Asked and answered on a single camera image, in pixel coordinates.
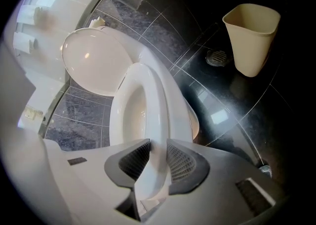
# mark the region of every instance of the gray plastic part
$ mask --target gray plastic part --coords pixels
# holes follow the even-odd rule
[[[167,139],[167,163],[171,172],[169,195],[185,194],[197,188],[207,177],[207,160],[173,139]]]
[[[134,190],[134,184],[144,170],[150,152],[150,139],[110,156],[104,164],[108,177],[119,187]]]
[[[149,160],[149,152],[150,139],[144,139],[110,156],[104,164],[106,174],[117,186],[131,189],[128,198],[116,210],[138,221],[134,185]]]
[[[173,140],[172,144],[174,142],[204,157],[210,166],[209,173],[193,191],[168,196],[147,219],[147,225],[264,224],[282,206],[285,197],[282,189],[241,157],[194,143]],[[272,203],[271,208],[259,215],[254,214],[236,186],[246,179],[255,182],[263,196]]]

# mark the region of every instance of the toilet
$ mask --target toilet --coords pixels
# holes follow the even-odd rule
[[[115,29],[78,29],[67,36],[62,59],[72,79],[89,92],[113,96],[110,145],[151,140],[150,159],[135,183],[138,200],[166,197],[171,176],[168,138],[192,142],[199,131],[193,109],[158,57]]]

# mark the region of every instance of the grout line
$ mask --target grout line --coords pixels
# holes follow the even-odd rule
[[[258,150],[257,150],[257,147],[256,147],[256,146],[254,145],[254,143],[252,142],[250,136],[248,135],[248,133],[246,132],[246,130],[243,128],[243,126],[242,126],[240,123],[238,123],[238,124],[239,124],[239,126],[242,128],[242,130],[246,133],[246,136],[249,138],[249,140],[251,141],[252,145],[253,145],[254,148],[256,149],[256,151],[257,151],[257,153],[258,153],[258,155],[259,155],[259,157],[260,157],[260,160],[261,160],[262,164],[264,164],[264,163],[263,163],[263,160],[262,160],[262,158],[261,158],[261,155],[259,154],[259,152],[258,152]]]
[[[196,43],[202,36],[203,36],[203,33],[202,33],[200,36],[198,36],[198,37],[191,43],[191,45],[189,46],[189,48],[187,49],[187,51],[185,51],[183,54],[181,54],[180,57],[178,57],[178,59],[176,60],[176,62],[174,62],[175,65],[180,61],[180,59],[181,59],[182,57],[185,56],[185,54],[188,53],[188,51],[195,45],[195,43]]]
[[[178,33],[178,35],[181,37],[182,41],[187,45],[186,41],[184,41],[183,37],[180,35],[180,33],[176,30],[176,28],[171,24],[171,22],[169,22],[169,20],[164,17],[164,15],[161,13],[161,16],[166,19],[166,21],[173,27],[173,29]]]
[[[157,51],[159,51],[166,59],[168,59],[168,61],[173,64],[169,58],[167,58],[158,48],[156,48],[156,46],[154,46],[151,42],[149,42]]]
[[[286,102],[286,100],[283,98],[283,96],[276,90],[276,88],[270,84],[270,86],[279,94],[279,96],[281,96],[281,98],[285,101],[285,103],[287,104],[287,106],[291,109],[291,111],[293,112],[292,108],[290,107],[290,105]]]
[[[203,48],[207,48],[207,49],[211,49],[209,47],[206,47],[206,46],[203,46],[203,45],[200,45],[200,44],[197,44],[198,46],[202,46]]]
[[[101,11],[101,10],[99,10],[99,9],[97,9],[97,8],[96,8],[95,10],[98,10],[98,11],[100,11],[101,13],[104,13],[106,16],[108,16],[108,17],[110,17],[110,18],[113,18],[113,19],[117,20],[118,22],[122,23],[124,26],[127,26],[125,23],[123,23],[123,22],[120,21],[119,19],[115,18],[114,16],[112,16],[112,15],[110,15],[110,14],[107,14],[106,12]],[[128,27],[129,29],[131,29],[132,31],[134,31],[136,34],[140,35],[138,32],[136,32],[135,30],[133,30],[131,27],[129,27],[129,26],[127,26],[127,27]]]
[[[192,15],[192,17],[193,17],[194,20],[196,21],[199,30],[202,32],[202,29],[201,29],[201,27],[199,26],[198,21],[196,20],[195,16],[191,13],[191,10],[187,7],[187,5],[184,4],[184,6],[186,6],[186,8],[188,9],[188,11],[190,12],[190,14]]]
[[[55,114],[55,113],[54,113],[54,115],[62,117],[62,118],[65,118],[65,119],[68,119],[68,120],[73,120],[73,119],[70,119],[70,118],[67,118],[67,117]],[[98,125],[98,124],[88,123],[88,122],[84,122],[84,121],[80,121],[80,120],[73,120],[73,121],[78,121],[78,122],[82,122],[82,123],[86,123],[86,124],[90,124],[90,125],[95,125],[95,126],[101,126],[101,125]]]
[[[83,92],[86,92],[86,93],[91,93],[91,92],[89,92],[89,91],[87,91],[87,90],[82,90],[82,89],[77,88],[77,87],[74,87],[74,86],[72,86],[72,88],[78,89],[78,90],[83,91]],[[102,98],[106,98],[105,96],[98,95],[98,94],[95,94],[95,93],[91,93],[91,94],[96,95],[96,96],[100,96],[100,97],[102,97]]]
[[[213,140],[212,142],[210,142],[208,145],[212,144],[213,142],[217,141],[218,139],[220,139],[222,136],[224,136],[228,131],[231,131],[233,128],[236,127],[236,125],[238,124],[238,122],[233,126],[231,127],[229,130],[225,131],[223,134],[221,134],[219,137],[217,137],[215,140]]]
[[[60,98],[58,104],[57,104],[56,107],[55,107],[55,110],[56,110],[57,107],[59,106],[59,104],[60,104],[60,102],[62,101],[62,99],[63,99],[63,97],[65,96],[65,94],[68,92],[69,88],[70,88],[70,86],[69,86],[69,87],[67,88],[67,90],[64,92],[64,95],[62,95],[62,97]],[[46,132],[45,132],[45,135],[44,135],[44,139],[46,138],[46,134],[47,134],[47,131],[48,131],[48,129],[49,129],[49,125],[50,125],[50,123],[51,123],[51,119],[53,118],[53,115],[54,115],[54,113],[55,113],[55,110],[54,110],[54,112],[53,112],[53,114],[52,114],[52,116],[51,116],[51,118],[50,118],[49,124],[48,124],[48,126],[47,126],[47,129],[46,129]]]
[[[156,18],[155,20],[153,20],[153,22],[148,26],[148,28],[145,29],[145,31],[141,34],[140,38],[141,38],[141,37],[143,36],[143,34],[147,31],[147,29],[149,29],[149,27],[159,18],[159,16],[161,16],[161,14],[158,15],[157,18]]]
[[[190,57],[189,60],[186,61],[185,64],[182,67],[180,67],[180,68],[183,68],[195,56],[195,54],[197,54],[197,52],[202,49],[202,47],[208,42],[208,40],[210,40],[217,32],[218,32],[218,29],[214,32],[214,34],[211,35],[211,37],[209,39],[207,39],[205,41],[205,43],[203,43],[203,45],[196,51],[196,53],[194,53],[194,55],[192,57]]]
[[[102,148],[102,128],[103,128],[104,109],[105,107],[103,108],[103,114],[102,114],[100,148]]]
[[[188,8],[188,6],[186,5],[186,3],[185,3],[183,0],[181,0],[181,1],[182,1],[183,5],[186,7],[186,9],[189,11],[189,13],[192,15],[192,17],[194,18],[195,22],[197,23],[197,26],[198,26],[199,30],[202,32],[202,29],[201,29],[201,27],[199,26],[198,21],[196,20],[196,18],[194,17],[194,15],[191,13],[191,11],[190,11],[190,9]]]
[[[161,14],[157,8],[155,8],[153,5],[150,4],[150,2],[148,2],[147,0],[144,0],[144,1],[147,2],[150,6],[152,6],[159,14]]]
[[[258,102],[261,100],[261,98],[265,95],[265,93],[266,93],[266,91],[268,90],[268,88],[269,88],[269,85],[268,85],[267,89],[264,91],[264,93],[261,95],[261,97],[258,99],[258,101],[256,102],[256,104],[248,111],[248,113],[245,114],[244,117],[242,117],[242,118],[238,121],[238,123],[241,122],[241,121],[251,112],[251,110],[253,110],[253,108],[258,104]]]
[[[278,72],[278,69],[280,68],[281,62],[282,62],[282,59],[281,59],[280,63],[278,64],[278,67],[276,69],[276,73],[273,75],[273,78],[271,79],[270,85],[271,85],[273,79],[275,78],[275,76],[277,75],[277,72]]]
[[[177,73],[175,74],[175,75],[173,75],[173,77],[176,77],[176,75],[178,74],[178,72],[180,71],[181,69],[179,68],[179,70],[177,71]]]
[[[182,71],[184,71],[187,75],[189,75],[191,78],[193,78],[197,83],[199,83],[207,92],[209,92],[211,95],[214,96],[215,99],[217,99],[219,101],[220,104],[222,104],[222,106],[224,107],[224,109],[228,110],[229,112],[231,112],[224,104],[223,102],[220,101],[220,99],[218,99],[209,89],[207,89],[203,84],[201,84],[198,80],[196,80],[194,77],[192,77],[190,74],[188,74],[185,70],[183,70],[182,68],[180,68]]]
[[[94,102],[94,103],[96,103],[96,104],[100,104],[100,105],[103,105],[103,106],[107,106],[107,107],[109,107],[108,105],[101,104],[101,103],[98,103],[98,102],[95,102],[95,101],[91,101],[91,100],[87,100],[87,99],[84,99],[84,98],[78,97],[78,96],[76,96],[76,95],[72,95],[72,94],[69,94],[69,93],[66,93],[66,94],[68,94],[68,95],[70,95],[70,96],[74,96],[74,97],[79,98],[79,99],[82,99],[82,100],[85,100],[85,101],[90,101],[90,102]]]

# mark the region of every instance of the beige trash can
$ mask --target beige trash can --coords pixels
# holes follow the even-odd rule
[[[223,17],[235,66],[245,76],[255,77],[264,66],[280,18],[275,10],[255,4],[240,4]]]

